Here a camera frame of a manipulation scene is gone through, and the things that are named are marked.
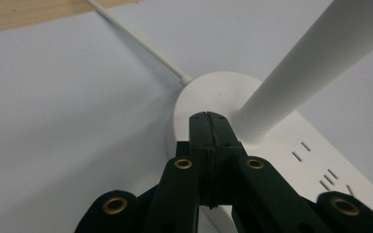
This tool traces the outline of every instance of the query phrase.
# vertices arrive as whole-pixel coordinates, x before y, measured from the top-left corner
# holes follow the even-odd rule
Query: white plastic base
[[[169,156],[175,156],[177,141],[188,141],[188,119],[196,113],[221,114],[236,132],[234,116],[260,84],[253,77],[233,72],[211,73],[189,83],[178,97],[168,127]],[[271,162],[299,195],[315,202],[319,194],[337,190],[373,210],[372,183],[298,112],[277,124],[258,147],[243,144],[247,154]],[[219,232],[236,232],[230,207],[203,211]]]

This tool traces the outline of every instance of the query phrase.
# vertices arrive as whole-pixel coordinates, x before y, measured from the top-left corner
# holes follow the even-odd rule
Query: white table surface
[[[264,80],[328,4],[145,0],[111,10],[193,77]],[[158,183],[180,91],[97,13],[0,32],[0,233],[72,232],[104,192]],[[373,183],[373,51],[300,113]]]

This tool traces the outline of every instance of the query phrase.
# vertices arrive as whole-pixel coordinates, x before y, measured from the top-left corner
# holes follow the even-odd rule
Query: wooden surface
[[[137,0],[98,0],[114,7]],[[0,31],[93,11],[85,0],[0,0]]]

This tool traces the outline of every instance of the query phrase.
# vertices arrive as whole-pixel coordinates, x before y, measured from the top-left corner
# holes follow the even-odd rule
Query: brass grommet
[[[264,167],[264,164],[259,159],[251,158],[247,160],[247,166],[252,169],[262,169]]]
[[[175,166],[179,169],[188,169],[192,167],[192,161],[184,158],[178,159],[177,161],[175,161]]]
[[[346,216],[357,216],[359,215],[359,208],[355,204],[342,199],[340,197],[333,197],[329,201],[331,206]]]
[[[107,215],[116,215],[121,213],[128,206],[128,202],[123,197],[111,197],[102,205],[102,211]]]

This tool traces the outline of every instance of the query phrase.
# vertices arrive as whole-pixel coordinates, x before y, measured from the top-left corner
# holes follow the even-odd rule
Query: white power cord
[[[94,0],[86,0],[102,17],[107,19],[114,26],[125,31],[133,40],[135,40],[139,45],[150,52],[157,60],[159,60],[166,68],[168,68],[172,73],[174,73],[179,79],[182,86],[186,86],[192,81],[192,77],[187,75],[174,63],[172,63],[168,58],[166,58],[162,53],[153,48],[150,43],[140,37],[136,32],[129,28],[123,21],[119,18],[114,17],[107,9],[101,6],[98,2]]]

